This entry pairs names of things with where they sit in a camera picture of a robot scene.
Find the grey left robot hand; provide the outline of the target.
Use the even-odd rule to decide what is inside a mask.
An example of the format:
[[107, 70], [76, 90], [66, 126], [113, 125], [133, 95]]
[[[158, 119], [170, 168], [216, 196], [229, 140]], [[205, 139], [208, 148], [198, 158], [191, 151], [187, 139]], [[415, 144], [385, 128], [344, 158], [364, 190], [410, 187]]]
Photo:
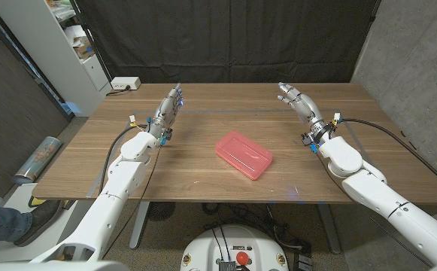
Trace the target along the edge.
[[181, 84], [177, 83], [156, 108], [154, 116], [149, 118], [146, 131], [157, 139], [159, 145], [164, 145], [171, 139], [172, 125], [183, 105]]

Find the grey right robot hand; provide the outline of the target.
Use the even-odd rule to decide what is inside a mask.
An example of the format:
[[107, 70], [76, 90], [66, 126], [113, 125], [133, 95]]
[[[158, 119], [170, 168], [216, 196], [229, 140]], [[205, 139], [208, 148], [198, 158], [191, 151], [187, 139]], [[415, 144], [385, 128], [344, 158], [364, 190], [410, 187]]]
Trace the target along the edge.
[[324, 144], [335, 137], [335, 125], [326, 123], [315, 102], [295, 87], [280, 82], [279, 89], [283, 93], [278, 99], [289, 105], [299, 119], [308, 127], [314, 143]]

